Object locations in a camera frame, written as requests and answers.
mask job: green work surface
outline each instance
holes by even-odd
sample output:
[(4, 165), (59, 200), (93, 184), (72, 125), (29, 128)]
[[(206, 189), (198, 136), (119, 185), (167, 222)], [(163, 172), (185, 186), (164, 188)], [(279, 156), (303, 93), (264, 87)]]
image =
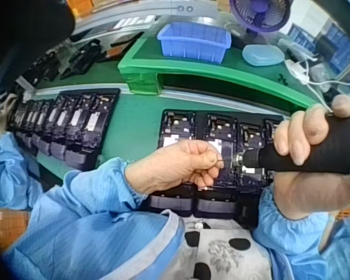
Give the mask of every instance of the green work surface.
[[(156, 37), (141, 38), (126, 53), (118, 68), (134, 93), (159, 94), (163, 87), (161, 74), (189, 74), (241, 85), (253, 89), (250, 94), (260, 95), (262, 99), (278, 97), (301, 108), (316, 102), (314, 94), (290, 75), (284, 63), (254, 67), (245, 62), (242, 51), (236, 48), (227, 50), (223, 62), (218, 65), (165, 57)], [(278, 81), (279, 74), (286, 79), (287, 86)]]
[(60, 80), (58, 75), (53, 82), (42, 80), (37, 89), (53, 88), (56, 86), (84, 85), (91, 83), (125, 83), (118, 70), (119, 61), (109, 61), (95, 63), (84, 75), (75, 75), (64, 80)]
[[(162, 111), (170, 108), (182, 110), (232, 110), (159, 96), (122, 94), (108, 126), (99, 164), (117, 156), (127, 160), (137, 160), (152, 153), (158, 144)], [(53, 157), (47, 157), (40, 152), (37, 155), (37, 160), (60, 178), (63, 178), (65, 173), (71, 170), (64, 162)]]

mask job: wrist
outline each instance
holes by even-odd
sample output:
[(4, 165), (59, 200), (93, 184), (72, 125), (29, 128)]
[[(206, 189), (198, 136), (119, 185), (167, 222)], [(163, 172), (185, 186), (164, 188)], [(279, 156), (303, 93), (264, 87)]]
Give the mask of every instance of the wrist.
[(145, 168), (143, 160), (130, 163), (126, 167), (124, 175), (130, 186), (138, 193), (151, 194), (156, 191), (152, 172)]

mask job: fingernail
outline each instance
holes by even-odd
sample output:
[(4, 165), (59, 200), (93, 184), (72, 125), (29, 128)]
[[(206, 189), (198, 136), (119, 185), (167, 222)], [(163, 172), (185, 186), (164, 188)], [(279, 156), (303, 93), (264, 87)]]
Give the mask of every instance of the fingernail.
[(209, 160), (210, 163), (215, 163), (216, 160), (217, 160), (216, 154), (213, 153), (213, 152), (209, 152), (209, 153), (207, 154), (207, 158), (208, 158), (208, 160)]
[(303, 148), (299, 141), (293, 143), (292, 153), (292, 158), (295, 165), (301, 166), (305, 159), (303, 158)]
[(286, 153), (286, 150), (287, 150), (286, 143), (284, 141), (279, 141), (279, 144), (278, 144), (279, 154), (283, 155), (284, 153)]

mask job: person's left hand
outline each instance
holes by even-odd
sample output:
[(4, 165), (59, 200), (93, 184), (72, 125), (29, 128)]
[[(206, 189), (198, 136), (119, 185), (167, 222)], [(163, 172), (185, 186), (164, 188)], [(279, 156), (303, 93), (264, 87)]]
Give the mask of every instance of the person's left hand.
[(0, 104), (0, 136), (6, 131), (6, 124), (8, 121), (8, 115), (12, 111), (15, 105), (15, 94), (10, 94), (6, 100)]
[(180, 141), (160, 148), (146, 158), (127, 166), (125, 176), (139, 193), (163, 191), (181, 183), (212, 186), (224, 167), (221, 154), (208, 142)]

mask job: blue crate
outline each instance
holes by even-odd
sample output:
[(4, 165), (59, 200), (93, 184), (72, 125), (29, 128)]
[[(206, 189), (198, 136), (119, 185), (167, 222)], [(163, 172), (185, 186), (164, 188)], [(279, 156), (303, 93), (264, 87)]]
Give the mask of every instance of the blue crate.
[(220, 64), (231, 47), (231, 34), (220, 27), (172, 22), (157, 35), (165, 57), (184, 57)]

